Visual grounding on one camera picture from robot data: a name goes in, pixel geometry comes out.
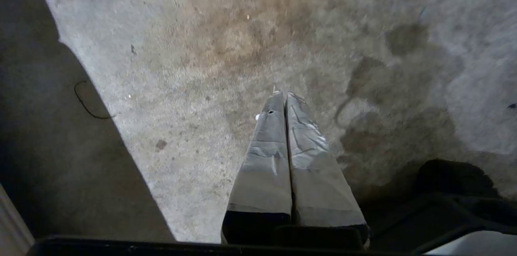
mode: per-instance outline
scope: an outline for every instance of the concrete floor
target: concrete floor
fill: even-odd
[[[11,115],[2,141],[15,141],[12,156],[39,154],[37,162],[15,164],[20,174],[40,168],[27,190],[61,178],[45,189],[60,198],[47,202],[48,215],[60,220],[55,232],[118,235],[99,220],[122,210],[134,215],[135,208],[122,204],[118,212],[109,194],[146,206],[142,227],[149,228],[147,216],[162,227],[145,181],[177,240],[219,241],[254,115],[274,86],[312,106],[360,202],[407,190],[412,172],[436,157],[482,167],[502,195],[517,199],[517,113],[506,108],[517,100],[515,0],[46,3],[57,30],[38,35],[53,47],[29,47],[2,60],[2,88],[10,86],[2,104]],[[20,31],[26,33],[18,43],[37,39],[22,22],[2,23],[5,41]],[[38,61],[42,54],[45,67],[4,62],[16,55]],[[74,62],[76,73],[69,69]],[[76,100],[74,83],[86,73],[113,122],[91,118]],[[66,152],[41,153],[59,148]],[[76,154],[81,158],[67,161]],[[135,184],[122,186],[125,177]],[[106,181],[94,184],[102,197],[89,193],[98,205],[65,202],[95,180]],[[99,206],[102,217],[59,214]],[[81,220],[71,229],[74,217]],[[124,236],[154,237],[137,230]],[[156,234],[167,241],[165,230]]]

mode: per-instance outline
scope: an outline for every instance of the stained concrete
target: stained concrete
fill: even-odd
[[[274,87],[307,100],[360,202],[406,191],[436,157],[517,198],[515,0],[46,3],[180,241],[219,240]]]

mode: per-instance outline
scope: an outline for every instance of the floor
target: floor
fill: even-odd
[[[2,184],[52,219],[38,235],[220,241],[273,88],[307,100],[360,202],[436,157],[517,199],[515,0],[23,1],[2,0]]]

